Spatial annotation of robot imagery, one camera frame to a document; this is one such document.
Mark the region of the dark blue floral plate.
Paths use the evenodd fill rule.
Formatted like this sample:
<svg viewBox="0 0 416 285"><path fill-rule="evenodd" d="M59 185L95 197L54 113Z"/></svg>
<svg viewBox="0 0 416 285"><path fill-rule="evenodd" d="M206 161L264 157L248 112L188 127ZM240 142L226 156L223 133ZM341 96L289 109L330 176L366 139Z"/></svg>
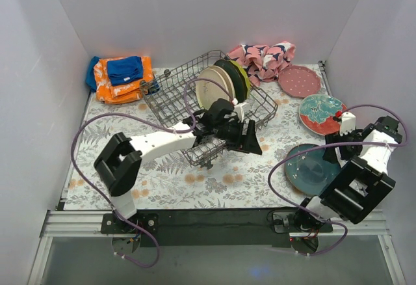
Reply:
<svg viewBox="0 0 416 285"><path fill-rule="evenodd" d="M319 196L341 171L338 163L323 160L324 149L296 156L284 164L290 183L307 196Z"/></svg>
<svg viewBox="0 0 416 285"><path fill-rule="evenodd" d="M222 68L230 77L233 88L235 90L235 97L241 103L247 99L247 86L246 83L243 81L243 76L239 72L238 68L225 59L219 59L214 63L215 66Z"/></svg>

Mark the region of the cream green plate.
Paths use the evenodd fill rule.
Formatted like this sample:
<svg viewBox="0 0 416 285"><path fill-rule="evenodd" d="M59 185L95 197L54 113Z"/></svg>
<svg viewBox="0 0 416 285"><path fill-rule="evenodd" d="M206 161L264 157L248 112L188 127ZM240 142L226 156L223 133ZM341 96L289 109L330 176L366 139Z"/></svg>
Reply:
<svg viewBox="0 0 416 285"><path fill-rule="evenodd" d="M212 65L209 68L218 72L222 76L222 79L225 81L228 93L231 95L231 98L234 99L235 98L235 89L234 89L233 82L232 82L229 74L223 68L221 68L219 66Z"/></svg>
<svg viewBox="0 0 416 285"><path fill-rule="evenodd" d="M219 98L229 100L229 95L224 78L212 68L204 69L196 82L196 97L199 106L208 110Z"/></svg>

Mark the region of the red teal floral plate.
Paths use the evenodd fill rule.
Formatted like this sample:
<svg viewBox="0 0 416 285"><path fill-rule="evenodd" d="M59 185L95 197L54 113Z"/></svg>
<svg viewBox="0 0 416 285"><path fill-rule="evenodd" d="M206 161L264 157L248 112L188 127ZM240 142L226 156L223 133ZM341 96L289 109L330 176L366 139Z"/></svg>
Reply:
<svg viewBox="0 0 416 285"><path fill-rule="evenodd" d="M302 124L318 135L339 131L340 124L333 118L344 111L346 105L327 94L313 94L302 100L298 114Z"/></svg>

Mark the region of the grey wire dish rack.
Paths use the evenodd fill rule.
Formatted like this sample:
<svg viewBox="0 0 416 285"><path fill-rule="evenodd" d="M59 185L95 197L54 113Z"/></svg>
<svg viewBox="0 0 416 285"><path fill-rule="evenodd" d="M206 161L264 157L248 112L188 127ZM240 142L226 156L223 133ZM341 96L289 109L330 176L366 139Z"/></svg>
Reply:
<svg viewBox="0 0 416 285"><path fill-rule="evenodd" d="M171 127L188 117L187 108L191 112L200 109L195 85L187 83L218 59L227 59L227 55L220 50L211 50L176 68L170 68L167 72L154 73L153 81L141 82L140 89L146 93L144 101L162 126ZM278 110L278 105L271 96L254 85L251 86L248 103L250 110L244 119L254 120L256 131L266 126ZM224 141L212 139L206 144L185 150L182 154L192 166L210 169L212 161L225 149Z"/></svg>

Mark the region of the green polka dot plate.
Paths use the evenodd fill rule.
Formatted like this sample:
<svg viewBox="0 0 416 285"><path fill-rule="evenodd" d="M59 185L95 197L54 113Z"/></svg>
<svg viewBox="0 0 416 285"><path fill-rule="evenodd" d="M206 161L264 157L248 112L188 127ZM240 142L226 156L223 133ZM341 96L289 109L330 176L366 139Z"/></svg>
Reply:
<svg viewBox="0 0 416 285"><path fill-rule="evenodd" d="M242 78L243 85L245 88L245 99L247 100L250 96L250 90L251 90L251 83L250 79L248 77L248 74L246 73L246 70L236 61L228 60L236 69L239 71L240 77Z"/></svg>

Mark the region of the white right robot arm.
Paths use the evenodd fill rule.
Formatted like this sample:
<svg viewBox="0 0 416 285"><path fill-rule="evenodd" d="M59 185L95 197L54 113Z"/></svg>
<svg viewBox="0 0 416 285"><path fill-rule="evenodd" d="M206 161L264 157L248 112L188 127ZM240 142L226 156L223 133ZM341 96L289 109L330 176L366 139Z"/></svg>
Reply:
<svg viewBox="0 0 416 285"><path fill-rule="evenodd" d="M338 112L333 119L340 128L327 134L325 142L335 148L301 144L290 151L292 159L284 167L289 181L307 195L293 217L301 231L318 230L332 217L358 224L396 184L387 164L402 142L398 120L382 116L357 129L352 113Z"/></svg>

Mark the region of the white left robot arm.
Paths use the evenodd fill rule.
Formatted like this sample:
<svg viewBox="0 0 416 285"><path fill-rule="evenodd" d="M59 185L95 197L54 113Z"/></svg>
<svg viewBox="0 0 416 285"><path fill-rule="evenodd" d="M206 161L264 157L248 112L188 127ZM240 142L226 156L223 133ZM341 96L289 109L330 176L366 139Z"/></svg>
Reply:
<svg viewBox="0 0 416 285"><path fill-rule="evenodd" d="M126 137L111 137L94 162L100 180L122 232L133 232L138 225L132 188L139 169L154 159L172 152L190 150L212 139L224 141L228 150L261 155L255 134L255 121L244 121L243 105L218 99L208 109L200 109L166 131Z"/></svg>

